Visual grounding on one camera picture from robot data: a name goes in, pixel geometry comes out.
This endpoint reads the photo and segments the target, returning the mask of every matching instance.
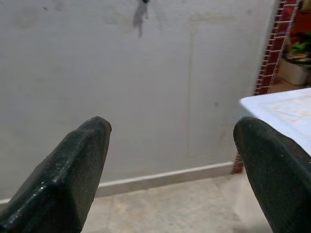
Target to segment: tiled floor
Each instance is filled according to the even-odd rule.
[[[238,198],[246,192],[244,200]],[[83,233],[270,233],[245,174],[95,199]]]

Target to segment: white container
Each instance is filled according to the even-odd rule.
[[[294,85],[303,85],[306,81],[307,72],[303,66],[281,60],[278,76]]]

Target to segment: white wall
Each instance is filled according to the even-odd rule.
[[[99,115],[102,181],[232,161],[238,100],[257,77],[274,2],[0,1],[0,198]]]

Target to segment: baseboard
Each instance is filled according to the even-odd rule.
[[[120,193],[133,192],[174,183],[182,183],[215,176],[229,175],[233,162],[201,166],[180,171],[166,172],[150,176],[141,176],[132,179],[100,183],[96,197],[106,197]],[[0,210],[10,199],[0,200]]]

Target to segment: white table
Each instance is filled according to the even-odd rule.
[[[242,117],[265,121],[311,156],[311,88],[246,97],[240,107]]]

